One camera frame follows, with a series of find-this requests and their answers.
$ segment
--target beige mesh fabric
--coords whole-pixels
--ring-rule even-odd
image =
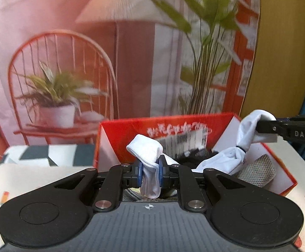
[[[254,163],[246,166],[236,177],[240,180],[263,188],[276,175],[276,170],[268,155],[263,155],[256,159]]]

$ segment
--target white shipping label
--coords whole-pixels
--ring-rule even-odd
[[[186,133],[156,138],[156,140],[162,145],[164,154],[172,159],[177,159],[187,150],[206,147],[207,130],[208,128],[204,127]]]

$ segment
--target circular black cover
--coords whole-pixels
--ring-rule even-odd
[[[303,225],[303,214],[285,197],[260,189],[245,193],[240,188],[217,202],[211,221],[231,241],[266,248],[296,239]]]
[[[71,190],[52,188],[46,193],[36,190],[7,201],[0,208],[0,234],[4,242],[40,248],[78,234],[89,214],[74,195]]]

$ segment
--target open red box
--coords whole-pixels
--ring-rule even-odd
[[[126,146],[137,134],[155,139],[203,126],[208,128],[207,147],[220,152],[236,145],[239,123],[240,119],[234,113],[104,121],[100,124],[96,141],[94,167],[108,171],[111,166],[132,163],[135,157],[126,150]],[[266,144],[252,144],[246,153],[246,162],[253,162],[263,154],[269,155],[276,169],[276,177],[265,188],[277,194],[287,194],[297,181]]]

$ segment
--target silver bolt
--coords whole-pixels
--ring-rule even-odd
[[[111,207],[111,202],[107,200],[100,200],[95,203],[95,206],[100,209],[107,209]]]
[[[200,200],[192,200],[188,202],[187,205],[191,208],[197,209],[197,208],[202,208],[204,206],[204,202]]]

